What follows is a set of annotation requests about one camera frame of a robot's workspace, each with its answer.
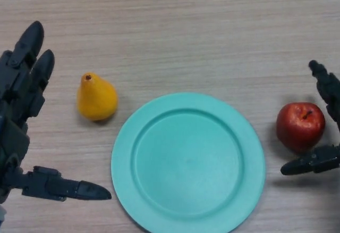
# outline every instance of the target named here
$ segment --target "wooden table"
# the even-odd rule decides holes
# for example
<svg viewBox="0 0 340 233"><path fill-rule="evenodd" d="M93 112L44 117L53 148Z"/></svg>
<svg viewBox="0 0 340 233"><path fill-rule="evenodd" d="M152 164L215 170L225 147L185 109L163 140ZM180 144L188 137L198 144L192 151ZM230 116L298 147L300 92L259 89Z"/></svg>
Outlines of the wooden table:
<svg viewBox="0 0 340 233"><path fill-rule="evenodd" d="M315 102L327 114L308 62L316 59L340 74L339 9L340 0L1 0L1 50L13 49L39 20L45 28L41 52L50 48L56 57L45 105L29 119L23 169L56 168L114 196L112 146L128 117L155 97L203 92L243 113L266 155L261 201L235 232L339 232L340 171L283 177L279 169L292 156L273 126L290 101ZM82 119L75 109L87 71L111 81L120 95L116 117L106 125ZM337 142L327 115L321 143ZM141 232L115 196L62 203L13 190L3 207L4 233Z"/></svg>

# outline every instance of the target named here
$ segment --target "black robotic finger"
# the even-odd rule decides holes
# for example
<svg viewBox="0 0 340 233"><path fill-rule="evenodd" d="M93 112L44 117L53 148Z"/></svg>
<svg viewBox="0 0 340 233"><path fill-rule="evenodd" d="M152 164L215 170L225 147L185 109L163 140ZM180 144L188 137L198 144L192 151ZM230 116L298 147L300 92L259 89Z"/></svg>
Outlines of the black robotic finger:
<svg viewBox="0 0 340 233"><path fill-rule="evenodd" d="M39 21L33 22L21 35L15 47L23 45L29 47L34 56L37 57L44 42L44 27Z"/></svg>
<svg viewBox="0 0 340 233"><path fill-rule="evenodd" d="M45 90L54 68L54 54L46 50L35 63L31 71L32 86L30 91Z"/></svg>

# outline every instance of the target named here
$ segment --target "plate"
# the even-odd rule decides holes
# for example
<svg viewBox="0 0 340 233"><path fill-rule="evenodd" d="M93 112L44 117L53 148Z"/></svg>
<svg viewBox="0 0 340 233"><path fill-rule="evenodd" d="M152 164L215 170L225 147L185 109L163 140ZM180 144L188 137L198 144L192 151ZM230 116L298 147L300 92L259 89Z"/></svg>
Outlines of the plate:
<svg viewBox="0 0 340 233"><path fill-rule="evenodd" d="M200 93L175 93L138 109L115 141L114 190L151 233L226 233L256 207L266 164L251 124Z"/></svg>

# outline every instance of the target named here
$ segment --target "plate rim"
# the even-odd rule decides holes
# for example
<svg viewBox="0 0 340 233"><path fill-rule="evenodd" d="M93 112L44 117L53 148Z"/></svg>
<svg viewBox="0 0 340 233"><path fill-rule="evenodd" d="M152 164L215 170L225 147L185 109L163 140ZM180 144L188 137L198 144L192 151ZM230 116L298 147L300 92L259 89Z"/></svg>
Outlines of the plate rim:
<svg viewBox="0 0 340 233"><path fill-rule="evenodd" d="M145 216L139 216L139 215L142 214L142 208L146 209L146 211L148 211L150 209L152 210L152 208L150 208L150 207L145 207L145 206L150 206L149 203L141 201L141 202L139 202L139 205L142 206L142 207L136 208L136 207L133 206L132 202L129 201L129 199L132 199L132 198L137 199L138 195L135 196L135 197L128 197L127 192L129 192L129 191L127 191L127 192L122 191L122 189L124 188L122 186L122 182L123 182L123 185L125 185L125 184L124 184L124 181L120 180L120 179L122 179L122 178L119 177L120 171L118 171L118 173L117 173L117 170L115 168L120 168L117 165L123 165L123 164L122 164L122 162L120 162L118 160L118 156L116 154L119 152L119 151L117 152L117 147L119 147L119 145L121 145L121 140L122 140L123 136L126 134L126 132L129 131L129 130L127 130L127 128L130 127L130 124L133 124L133 121L136 118L138 118L138 116L141 116L141 113L143 113L144 110L148 109L150 106L157 105L157 103L162 103L162 101L164 102L166 100L172 100L172 99L175 99L175 100L176 99L184 99L184 100L196 99L197 101L199 101L199 100L207 101L208 104L209 103L213 103L213 104L215 103L215 105L219 105L219 107L221 107L222 109L225 109L226 111L228 111L228 110L231 111L233 113L234 117L241 121L242 125L243 124L246 125L246 130L247 130L248 135L256 142L256 144L254 146L257 147L257 150L258 150L257 156L259 157L258 158L259 159L259 166L261 167L260 168L260 177L259 177L258 181L256 182L256 185L257 185L256 191L257 192L255 194L253 194L252 199L250 200L250 202L252 202L252 204L248 205L247 212L243 212L242 216L239 215L237 220L235 220L233 222L226 223L226 224L228 224L228 227L225 226L225 227L227 227L226 229L222 228L220 226L219 230L216 231L216 232L226 232L226 230L227 230L227 232L230 232L230 231L234 230L235 228L237 228L238 226L240 226L247 219L247 217L250 214L252 214L253 210L256 208L257 204L260 201L260 198L261 198L262 193L264 191L264 185L265 185L265 182L266 182L266 159L265 159L263 147L262 147L262 144L260 142L259 136L255 132L251 123L237 109L235 109L234 107L232 107L228 103L226 103L226 102L224 102L220 99L217 99L213 96L207 95L207 94L196 93L196 92L177 92L177 93L166 94L166 95L157 97L157 98L150 100L149 102L145 103L143 106L138 108L127 119L127 121L123 124L122 128L120 129L120 131L119 131L119 133L116 137L116 140L115 140L114 145L113 145L112 156L111 156L111 178L112 178L113 188L114 188L114 192L116 194L117 200L120 203L120 205L122 206L122 208L124 209L124 211L129 215L129 217L134 222L136 222L140 227L142 227L145 230L149 230L150 232L153 232L153 233L159 232L158 227L155 226L155 224L157 224L157 222L156 222L157 219L160 220L160 218L162 217L161 214L158 214L159 211L157 209L155 209L154 212L153 212L154 216L157 217L157 218L154 218L155 223L150 223L150 222L146 221ZM169 223L171 221L169 218L161 218L161 220L163 221L162 225L164 225L164 221L167 221ZM196 233L203 232L203 231L199 231L198 228L195 228L194 224L190 225L190 226L192 228L192 231L190 231L190 232L196 232ZM173 229L171 229L170 231L166 231L166 230L163 229L162 232L168 233L168 232L175 232L175 231Z"/></svg>

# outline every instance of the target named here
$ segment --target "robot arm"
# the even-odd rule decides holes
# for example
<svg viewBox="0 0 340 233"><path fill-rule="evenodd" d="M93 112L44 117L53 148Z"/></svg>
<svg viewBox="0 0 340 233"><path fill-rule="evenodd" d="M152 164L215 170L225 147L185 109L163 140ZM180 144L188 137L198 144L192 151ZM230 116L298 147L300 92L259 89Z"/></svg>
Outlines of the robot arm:
<svg viewBox="0 0 340 233"><path fill-rule="evenodd" d="M23 174L20 164L30 144L27 119L38 116L43 92L54 68L54 54L45 51L37 60L44 40L40 22L32 23L16 43L14 51L0 58L0 204L13 188L22 195L65 201L108 200L110 192L93 183L64 179L56 169L35 166Z"/></svg>
<svg viewBox="0 0 340 233"><path fill-rule="evenodd" d="M317 90L327 104L327 112L337 123L340 131L340 81L333 73L327 73L322 64L311 61L309 67L317 79ZM307 172L321 173L339 168L340 146L323 145L281 167L283 175L298 175Z"/></svg>

